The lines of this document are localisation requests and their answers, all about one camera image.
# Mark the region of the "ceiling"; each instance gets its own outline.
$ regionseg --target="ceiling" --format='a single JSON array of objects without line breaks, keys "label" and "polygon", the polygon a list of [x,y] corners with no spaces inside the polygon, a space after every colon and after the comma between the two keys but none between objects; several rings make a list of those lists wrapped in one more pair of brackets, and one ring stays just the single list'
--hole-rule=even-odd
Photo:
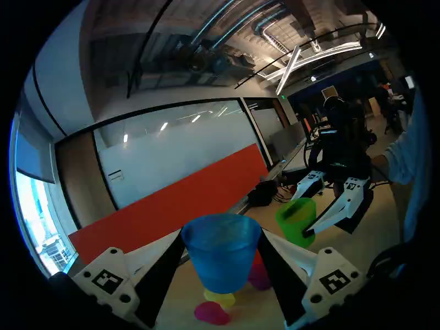
[{"label": "ceiling", "polygon": [[[214,20],[195,43],[195,46],[200,44],[202,47],[191,48],[190,41],[194,36],[228,2],[229,6],[218,16],[220,19]],[[87,60],[90,61],[88,67],[94,84],[104,88],[127,86],[128,74],[133,71],[145,33],[164,3],[165,0],[90,1],[85,16],[89,22],[83,24],[90,26]],[[337,28],[377,22],[360,0],[174,0],[155,27],[141,56],[143,70],[136,77],[137,88],[236,84],[283,54],[256,32],[255,26],[284,8],[283,15],[269,20],[269,27],[269,24],[263,27],[266,34],[289,50],[311,37]],[[246,18],[243,23],[233,29],[243,18]],[[368,28],[371,31],[367,37],[374,36],[376,26]],[[212,45],[222,36],[224,43],[213,49]],[[351,33],[336,43],[358,39],[359,33]],[[325,47],[334,44],[333,41],[328,46],[323,43]],[[300,58],[313,54],[312,48],[305,46]],[[284,60],[270,65],[265,73],[284,68],[287,61],[288,58],[284,57]]]}]

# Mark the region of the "window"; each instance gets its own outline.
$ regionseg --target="window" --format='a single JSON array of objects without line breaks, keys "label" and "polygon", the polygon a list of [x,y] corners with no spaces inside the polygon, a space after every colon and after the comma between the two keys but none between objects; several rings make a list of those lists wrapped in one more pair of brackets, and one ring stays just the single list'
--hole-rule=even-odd
[{"label": "window", "polygon": [[94,137],[119,208],[252,144],[260,146],[236,100],[138,115],[99,128]]},{"label": "window", "polygon": [[45,184],[50,185],[16,172],[16,187],[27,234],[41,262],[53,275],[64,270],[75,251],[54,223]]},{"label": "window", "polygon": [[273,165],[276,165],[281,159],[283,159],[283,155],[279,155],[276,150],[276,146],[273,141],[273,136],[282,131],[284,126],[288,126],[287,118],[285,124],[283,124],[280,115],[275,109],[275,102],[278,100],[274,100],[271,98],[266,99],[258,99],[258,98],[245,98],[244,99],[248,109],[253,116],[255,123],[260,130],[261,136],[267,146],[269,151],[269,155],[272,159]]}]

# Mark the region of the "green plastic cup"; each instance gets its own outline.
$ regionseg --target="green plastic cup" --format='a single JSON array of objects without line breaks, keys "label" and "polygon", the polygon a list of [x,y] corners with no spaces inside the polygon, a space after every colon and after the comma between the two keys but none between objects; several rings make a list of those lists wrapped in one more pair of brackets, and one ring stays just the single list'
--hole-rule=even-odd
[{"label": "green plastic cup", "polygon": [[283,205],[276,213],[285,238],[302,248],[308,248],[315,240],[315,235],[303,237],[303,230],[316,219],[316,203],[311,198],[298,198]]}]

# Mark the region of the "person's arm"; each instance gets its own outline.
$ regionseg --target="person's arm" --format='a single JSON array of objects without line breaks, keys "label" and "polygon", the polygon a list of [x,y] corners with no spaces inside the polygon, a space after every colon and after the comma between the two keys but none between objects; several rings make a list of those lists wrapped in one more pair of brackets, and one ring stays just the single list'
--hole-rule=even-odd
[{"label": "person's arm", "polygon": [[[415,174],[417,164],[417,134],[424,130],[420,116],[422,115],[422,99],[419,93],[414,99],[414,112],[408,124],[408,129],[403,132],[396,142],[390,144],[385,152],[373,158],[372,164],[384,172],[388,178],[397,183],[409,183]],[[372,180],[385,180],[374,168]]]},{"label": "person's arm", "polygon": [[389,178],[389,164],[387,158],[384,155],[374,157],[371,160],[371,164],[373,165],[373,168],[371,170],[372,182],[386,181],[387,178]]}]

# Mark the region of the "sleeve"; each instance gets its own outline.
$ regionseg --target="sleeve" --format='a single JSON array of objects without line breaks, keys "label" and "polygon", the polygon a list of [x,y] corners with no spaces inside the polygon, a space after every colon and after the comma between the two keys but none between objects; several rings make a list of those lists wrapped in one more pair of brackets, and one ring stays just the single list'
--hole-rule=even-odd
[{"label": "sleeve", "polygon": [[419,127],[423,123],[420,120],[422,107],[421,95],[417,92],[408,129],[400,135],[397,141],[391,143],[383,154],[389,164],[389,179],[393,182],[407,184],[414,178],[418,154],[417,139],[420,131],[425,129]]}]

